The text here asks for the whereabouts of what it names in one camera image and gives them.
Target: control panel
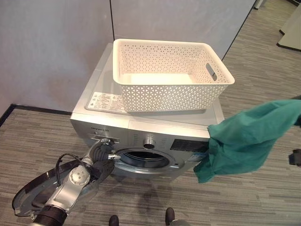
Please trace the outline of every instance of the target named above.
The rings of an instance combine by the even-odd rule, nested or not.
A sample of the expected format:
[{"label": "control panel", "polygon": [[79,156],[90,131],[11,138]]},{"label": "control panel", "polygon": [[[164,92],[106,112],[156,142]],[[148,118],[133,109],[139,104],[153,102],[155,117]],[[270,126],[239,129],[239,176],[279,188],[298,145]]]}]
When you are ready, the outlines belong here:
[{"label": "control panel", "polygon": [[153,139],[150,139],[150,138],[145,139],[143,141],[143,147],[145,149],[154,149],[155,148],[155,144],[156,144],[156,141],[153,140]]},{"label": "control panel", "polygon": [[208,150],[208,142],[175,139],[170,147],[170,150],[186,152],[206,152]]}]

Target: laundry basket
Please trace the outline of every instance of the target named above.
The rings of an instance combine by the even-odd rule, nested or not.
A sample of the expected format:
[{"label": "laundry basket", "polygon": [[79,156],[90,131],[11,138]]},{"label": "laundry basket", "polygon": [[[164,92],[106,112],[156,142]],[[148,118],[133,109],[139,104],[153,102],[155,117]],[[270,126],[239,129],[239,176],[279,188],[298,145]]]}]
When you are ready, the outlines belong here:
[{"label": "laundry basket", "polygon": [[204,43],[118,39],[113,78],[127,112],[207,109],[234,78]]}]

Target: brand logo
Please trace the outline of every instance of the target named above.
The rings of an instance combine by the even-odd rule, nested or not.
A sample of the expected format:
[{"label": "brand logo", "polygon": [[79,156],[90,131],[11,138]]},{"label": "brand logo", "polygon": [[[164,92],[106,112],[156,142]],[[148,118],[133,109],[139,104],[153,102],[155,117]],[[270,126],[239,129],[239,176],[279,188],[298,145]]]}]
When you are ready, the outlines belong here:
[{"label": "brand logo", "polygon": [[100,128],[94,128],[94,127],[91,127],[91,129],[95,129],[97,131],[102,131],[102,132],[109,132],[108,129],[100,129]]}]

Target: front-loading washing machine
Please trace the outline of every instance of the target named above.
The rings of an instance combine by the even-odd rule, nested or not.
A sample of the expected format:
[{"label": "front-loading washing machine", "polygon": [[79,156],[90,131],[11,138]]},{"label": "front-loading washing machine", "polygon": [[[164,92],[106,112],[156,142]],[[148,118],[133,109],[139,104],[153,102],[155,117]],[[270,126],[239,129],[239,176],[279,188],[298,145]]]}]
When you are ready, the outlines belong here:
[{"label": "front-loading washing machine", "polygon": [[217,99],[209,109],[127,113],[112,75],[108,44],[76,104],[71,122],[88,146],[103,138],[121,156],[113,174],[151,180],[174,180],[206,155],[207,126],[224,120]]}]

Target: control knob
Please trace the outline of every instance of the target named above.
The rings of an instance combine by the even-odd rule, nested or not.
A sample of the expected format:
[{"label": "control knob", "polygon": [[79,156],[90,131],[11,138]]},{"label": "control knob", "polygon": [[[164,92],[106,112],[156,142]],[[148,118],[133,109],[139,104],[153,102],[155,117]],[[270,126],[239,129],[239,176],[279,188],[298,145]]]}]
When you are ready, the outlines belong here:
[{"label": "control knob", "polygon": [[143,141],[143,147],[145,149],[154,149],[155,148],[155,141],[153,139],[145,139]]}]

